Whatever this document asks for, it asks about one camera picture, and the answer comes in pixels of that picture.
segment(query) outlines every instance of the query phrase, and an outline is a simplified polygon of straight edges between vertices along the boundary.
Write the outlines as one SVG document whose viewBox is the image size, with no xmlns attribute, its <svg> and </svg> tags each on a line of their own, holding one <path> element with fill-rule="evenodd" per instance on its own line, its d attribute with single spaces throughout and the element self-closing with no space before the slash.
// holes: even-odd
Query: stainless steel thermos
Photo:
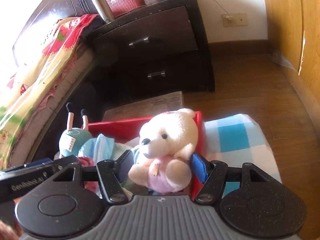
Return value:
<svg viewBox="0 0 320 240">
<path fill-rule="evenodd" d="M 98 13 L 100 14 L 101 18 L 106 23 L 109 23 L 115 19 L 106 0 L 92 0 L 92 2 L 98 10 Z"/>
</svg>

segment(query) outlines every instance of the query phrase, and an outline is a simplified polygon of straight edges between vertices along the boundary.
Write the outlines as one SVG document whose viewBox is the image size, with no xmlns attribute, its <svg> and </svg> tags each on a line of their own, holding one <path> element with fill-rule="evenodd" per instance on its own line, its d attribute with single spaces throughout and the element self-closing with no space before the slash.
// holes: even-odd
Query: electrical cable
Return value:
<svg viewBox="0 0 320 240">
<path fill-rule="evenodd" d="M 215 1 L 221 7 L 221 9 L 224 10 L 228 14 L 229 19 L 231 19 L 230 14 L 216 0 L 213 0 L 213 1 Z"/>
</svg>

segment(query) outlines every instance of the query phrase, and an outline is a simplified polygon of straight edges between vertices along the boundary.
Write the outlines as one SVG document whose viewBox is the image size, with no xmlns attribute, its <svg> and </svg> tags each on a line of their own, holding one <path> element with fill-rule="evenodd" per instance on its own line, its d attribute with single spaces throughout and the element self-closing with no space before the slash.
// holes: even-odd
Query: teddy bear nose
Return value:
<svg viewBox="0 0 320 240">
<path fill-rule="evenodd" d="M 141 144 L 142 144 L 142 145 L 146 145 L 146 144 L 148 144 L 149 142 L 151 142 L 150 139 L 145 138 L 145 139 L 142 140 Z"/>
</svg>

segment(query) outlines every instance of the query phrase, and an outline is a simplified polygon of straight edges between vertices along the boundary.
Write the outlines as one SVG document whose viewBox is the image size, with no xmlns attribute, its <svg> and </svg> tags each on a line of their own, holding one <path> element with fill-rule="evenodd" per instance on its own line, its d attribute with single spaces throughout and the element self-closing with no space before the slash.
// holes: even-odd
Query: drawer handle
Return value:
<svg viewBox="0 0 320 240">
<path fill-rule="evenodd" d="M 148 79 L 152 79 L 155 76 L 165 77 L 165 70 L 148 74 Z"/>
<path fill-rule="evenodd" d="M 135 45 L 138 45 L 139 43 L 150 43 L 150 38 L 146 37 L 146 38 L 142 38 L 140 40 L 136 40 L 136 41 L 130 42 L 129 43 L 129 47 L 133 48 Z"/>
</svg>

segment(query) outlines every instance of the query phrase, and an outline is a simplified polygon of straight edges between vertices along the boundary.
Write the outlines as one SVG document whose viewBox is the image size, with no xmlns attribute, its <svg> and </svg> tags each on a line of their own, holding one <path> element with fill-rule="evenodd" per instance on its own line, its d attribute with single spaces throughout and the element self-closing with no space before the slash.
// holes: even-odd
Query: teddy bear ear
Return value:
<svg viewBox="0 0 320 240">
<path fill-rule="evenodd" d="M 191 118 L 194 118 L 196 116 L 195 111 L 193 111 L 193 110 L 191 110 L 189 108 L 182 108 L 182 109 L 179 109 L 177 112 L 186 113 L 186 114 L 190 115 Z"/>
</svg>

